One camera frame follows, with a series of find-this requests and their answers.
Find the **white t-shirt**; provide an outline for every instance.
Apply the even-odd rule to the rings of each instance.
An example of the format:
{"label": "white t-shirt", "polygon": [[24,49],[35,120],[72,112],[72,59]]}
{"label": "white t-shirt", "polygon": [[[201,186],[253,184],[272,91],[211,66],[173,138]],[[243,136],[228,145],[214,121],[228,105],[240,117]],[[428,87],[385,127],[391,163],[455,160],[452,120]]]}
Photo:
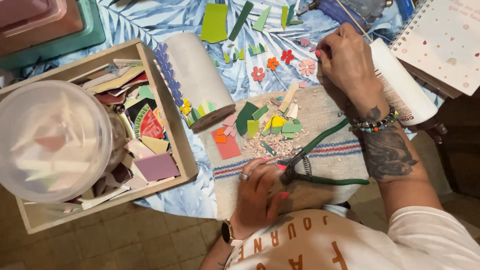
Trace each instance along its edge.
{"label": "white t-shirt", "polygon": [[452,215],[430,207],[396,211],[388,234],[308,209],[254,233],[225,269],[480,269],[480,246]]}

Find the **woman's left hand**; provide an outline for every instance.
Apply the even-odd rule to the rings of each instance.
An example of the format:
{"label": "woman's left hand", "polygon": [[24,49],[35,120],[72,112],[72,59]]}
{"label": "woman's left hand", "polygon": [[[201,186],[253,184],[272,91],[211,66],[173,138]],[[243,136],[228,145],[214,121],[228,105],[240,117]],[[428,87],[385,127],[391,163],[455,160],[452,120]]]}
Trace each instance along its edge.
{"label": "woman's left hand", "polygon": [[275,222],[282,202],[289,195],[288,192],[277,192],[268,203],[270,188],[283,170],[267,162],[266,159],[254,159],[242,169],[249,178],[240,180],[237,208],[230,218],[235,239],[244,240]]}

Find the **wooden crate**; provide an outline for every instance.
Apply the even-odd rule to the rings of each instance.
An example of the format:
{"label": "wooden crate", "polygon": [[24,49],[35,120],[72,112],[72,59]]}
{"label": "wooden crate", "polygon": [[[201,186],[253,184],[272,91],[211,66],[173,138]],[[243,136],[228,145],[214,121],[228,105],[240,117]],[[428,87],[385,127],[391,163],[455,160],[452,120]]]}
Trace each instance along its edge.
{"label": "wooden crate", "polygon": [[44,80],[67,81],[104,64],[113,63],[113,59],[142,60],[150,88],[155,96],[158,111],[168,134],[180,176],[158,181],[153,185],[146,186],[147,188],[144,189],[127,191],[118,198],[113,198],[90,209],[75,210],[68,214],[63,214],[62,209],[58,209],[58,207],[52,204],[24,204],[26,201],[17,197],[18,207],[29,234],[194,180],[198,174],[192,149],[183,129],[182,119],[160,72],[156,68],[153,51],[138,38],[0,89],[0,100],[4,99],[12,91],[29,83]]}

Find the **table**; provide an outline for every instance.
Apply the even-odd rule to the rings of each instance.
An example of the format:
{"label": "table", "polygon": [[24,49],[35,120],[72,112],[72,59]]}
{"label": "table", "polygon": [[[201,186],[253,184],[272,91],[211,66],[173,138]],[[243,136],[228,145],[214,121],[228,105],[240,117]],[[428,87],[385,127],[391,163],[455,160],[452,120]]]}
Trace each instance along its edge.
{"label": "table", "polygon": [[[301,25],[287,27],[284,31],[280,24],[281,7],[296,4],[303,7],[306,0],[250,0],[254,7],[247,19],[250,26],[243,25],[235,45],[247,47],[247,44],[267,44],[268,52],[250,57],[245,54],[246,63],[239,61],[235,65],[227,66],[224,62],[223,51],[230,41],[209,44],[205,42],[207,51],[220,63],[218,71],[221,74],[232,98],[241,100],[272,91],[286,91],[292,81],[307,81],[308,86],[319,85],[314,75],[305,77],[300,75],[298,64],[303,58],[315,59],[310,47],[300,46],[300,38],[307,38],[313,43],[333,32],[338,23],[330,19],[319,10],[309,11],[301,16],[304,21]],[[40,74],[48,67],[57,67],[89,54],[109,48],[131,38],[139,37],[149,47],[157,44],[176,33],[190,31],[200,35],[202,19],[207,1],[196,0],[97,0],[100,16],[104,25],[107,40],[105,43],[83,49],[56,59],[42,63],[33,72]],[[244,0],[220,0],[216,3],[228,5],[227,33],[232,30],[236,18],[240,13]],[[263,32],[251,29],[257,16],[267,7],[272,9],[268,16]],[[370,30],[373,38],[381,37],[388,42],[401,28],[401,19],[396,2],[387,8],[383,17],[372,24]],[[282,50],[291,49],[295,60],[290,65],[281,63],[277,69],[268,72],[262,82],[254,82],[250,73],[254,66],[265,67],[267,59],[281,56]],[[23,68],[27,73],[31,67]],[[424,90],[429,98],[439,107],[443,100],[435,94]],[[135,204],[175,215],[215,218],[216,199],[212,168],[200,138],[193,134],[184,123],[184,128],[198,165],[199,174],[195,182],[138,199]]]}

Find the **arm tattoo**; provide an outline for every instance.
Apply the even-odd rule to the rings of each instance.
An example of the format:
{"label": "arm tattoo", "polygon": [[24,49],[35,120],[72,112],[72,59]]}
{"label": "arm tattoo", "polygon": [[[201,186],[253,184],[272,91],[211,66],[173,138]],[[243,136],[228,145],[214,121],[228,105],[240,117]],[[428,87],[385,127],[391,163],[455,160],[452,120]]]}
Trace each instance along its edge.
{"label": "arm tattoo", "polygon": [[[380,110],[372,108],[365,119],[380,120]],[[396,131],[397,128],[392,125],[382,131],[365,134],[368,169],[377,181],[383,180],[385,175],[408,175],[418,162],[412,158],[405,141]]]}

